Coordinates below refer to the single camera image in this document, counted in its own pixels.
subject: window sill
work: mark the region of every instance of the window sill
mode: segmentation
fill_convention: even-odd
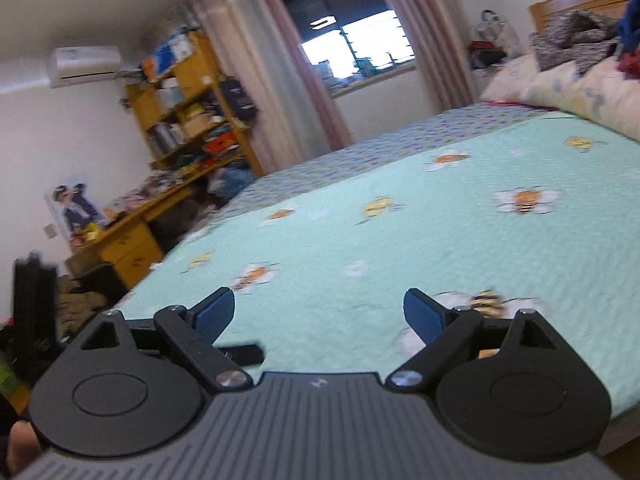
[[[329,94],[332,98],[335,99],[343,95],[350,94],[351,92],[354,92],[361,88],[364,88],[365,86],[370,86],[375,83],[384,81],[385,79],[391,79],[392,77],[396,77],[397,75],[403,74],[405,72],[411,72],[413,70],[416,70],[415,61],[414,60],[407,61],[406,63],[396,65],[395,67],[387,68],[386,70],[383,70],[382,72],[380,72],[379,74],[376,74],[375,76],[361,79],[360,81],[351,83],[349,86],[345,86],[344,88],[335,89],[329,92]]]

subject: black bag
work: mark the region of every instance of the black bag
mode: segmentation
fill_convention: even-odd
[[[234,115],[241,121],[249,121],[255,119],[258,115],[258,108],[247,97],[240,85],[235,79],[228,79],[220,83],[220,89],[225,96],[226,102],[229,103]]]

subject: wooden desk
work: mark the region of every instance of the wooden desk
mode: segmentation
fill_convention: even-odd
[[[66,261],[66,266],[73,275],[78,276],[101,262],[109,262],[127,288],[133,288],[149,274],[149,267],[152,264],[164,259],[164,253],[151,234],[147,223],[190,197],[193,193],[191,184],[196,180],[226,166],[240,156],[242,153],[238,150],[221,158],[212,166],[207,166],[190,176],[183,183],[173,186],[162,196],[130,212],[126,218],[101,232],[96,240],[71,256]]]

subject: air conditioner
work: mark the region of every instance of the air conditioner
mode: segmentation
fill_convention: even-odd
[[[122,65],[116,46],[57,48],[49,58],[52,88],[114,79]]]

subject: desk drawer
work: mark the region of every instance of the desk drawer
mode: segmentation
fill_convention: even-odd
[[[98,251],[105,262],[116,264],[133,248],[150,239],[152,239],[152,235],[146,224],[137,222],[118,233],[114,233]]]
[[[124,256],[114,268],[127,288],[133,288],[148,275],[149,267],[161,262],[163,258],[164,254],[150,238]]]

